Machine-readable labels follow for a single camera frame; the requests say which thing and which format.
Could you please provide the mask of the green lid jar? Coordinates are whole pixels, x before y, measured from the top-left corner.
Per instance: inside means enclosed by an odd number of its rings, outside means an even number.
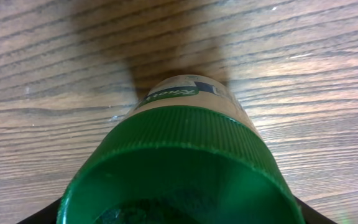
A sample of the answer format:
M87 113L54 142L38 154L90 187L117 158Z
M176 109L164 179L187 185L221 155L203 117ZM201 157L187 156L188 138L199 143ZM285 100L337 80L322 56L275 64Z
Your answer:
M234 95L199 75L159 83L68 185L59 223L303 223Z

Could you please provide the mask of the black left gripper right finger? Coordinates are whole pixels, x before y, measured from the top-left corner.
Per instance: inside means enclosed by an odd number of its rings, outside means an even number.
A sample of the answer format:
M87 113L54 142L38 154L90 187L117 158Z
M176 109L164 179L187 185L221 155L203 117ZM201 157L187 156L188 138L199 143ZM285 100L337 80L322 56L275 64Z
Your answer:
M306 224L337 224L328 217L325 217L321 213L311 208L299 198L296 197L295 199L297 204L300 206L300 210Z

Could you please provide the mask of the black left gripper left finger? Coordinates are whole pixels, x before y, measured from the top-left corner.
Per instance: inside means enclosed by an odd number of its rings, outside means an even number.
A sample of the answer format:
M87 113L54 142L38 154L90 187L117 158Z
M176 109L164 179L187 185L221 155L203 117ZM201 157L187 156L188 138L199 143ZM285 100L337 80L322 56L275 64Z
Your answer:
M37 213L20 221L18 224L56 224L60 202L61 198L41 209Z

